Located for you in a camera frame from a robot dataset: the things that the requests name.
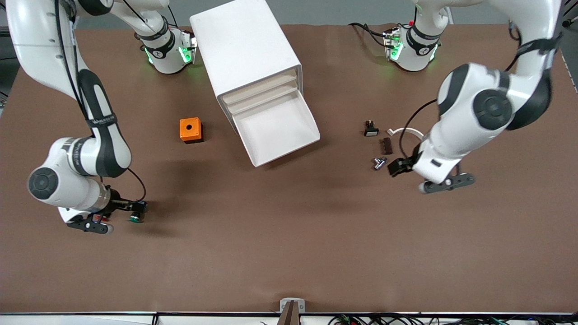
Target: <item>white box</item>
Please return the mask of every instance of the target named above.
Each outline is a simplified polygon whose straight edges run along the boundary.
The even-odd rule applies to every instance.
[[[190,23],[217,101],[255,167],[320,139],[301,63],[265,0],[235,0]]]

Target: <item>brown table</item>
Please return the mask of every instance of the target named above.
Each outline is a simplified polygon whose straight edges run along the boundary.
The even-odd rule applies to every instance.
[[[143,224],[115,213],[111,236],[66,227],[27,193],[52,142],[88,128],[74,100],[20,71],[0,119],[0,311],[267,311],[286,296],[310,311],[575,311],[578,110],[560,55],[546,114],[467,156],[474,186],[421,195],[418,175],[371,169],[380,146],[364,121],[402,127],[465,62],[505,68],[506,27],[449,26],[417,73],[352,27],[283,29],[321,141],[261,168],[202,66],[162,75],[131,31],[78,32],[151,208]],[[185,145],[178,122],[192,116],[206,142]],[[412,126],[435,121],[431,107]],[[141,195],[129,173],[107,181]]]

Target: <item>orange box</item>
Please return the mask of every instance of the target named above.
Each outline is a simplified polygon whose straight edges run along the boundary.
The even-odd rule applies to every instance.
[[[184,143],[203,142],[203,124],[198,117],[182,119],[179,123],[180,138]]]

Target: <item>table surface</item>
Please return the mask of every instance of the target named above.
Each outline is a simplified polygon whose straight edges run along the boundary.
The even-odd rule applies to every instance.
[[[0,311],[267,311],[287,296],[310,311],[575,311],[578,110],[560,55],[544,116],[467,156],[473,186],[422,195],[418,175],[371,169],[380,145],[364,121],[402,127],[460,64],[505,68],[506,27],[449,26],[416,73],[352,27],[283,30],[321,141],[261,168],[203,66],[162,75],[131,31],[78,32],[150,202],[143,224],[116,212],[110,236],[66,227],[28,194],[52,142],[88,128],[74,100],[20,71],[0,119]],[[179,119],[193,116],[206,141],[185,145]],[[412,126],[435,121],[431,107]],[[141,195],[130,173],[106,181]]]

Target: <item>gray floor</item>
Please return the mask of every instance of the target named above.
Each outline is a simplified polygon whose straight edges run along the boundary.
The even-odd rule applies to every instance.
[[[172,0],[171,8],[179,25],[188,25],[188,18],[230,0]],[[571,0],[566,8],[578,0]],[[354,21],[377,25],[389,22],[405,22],[413,18],[410,0],[268,0],[273,14],[280,24],[346,25]],[[488,4],[468,8],[452,8],[456,24],[503,24],[507,17]],[[168,19],[168,10],[161,13]],[[578,15],[578,6],[565,18]],[[7,25],[5,12],[0,9],[0,26]],[[82,18],[79,28],[128,28],[112,15]],[[578,76],[578,23],[565,31],[561,45],[566,63],[573,75]],[[0,58],[14,57],[8,38],[0,38]],[[0,61],[0,91],[9,94],[18,70],[17,60]]]

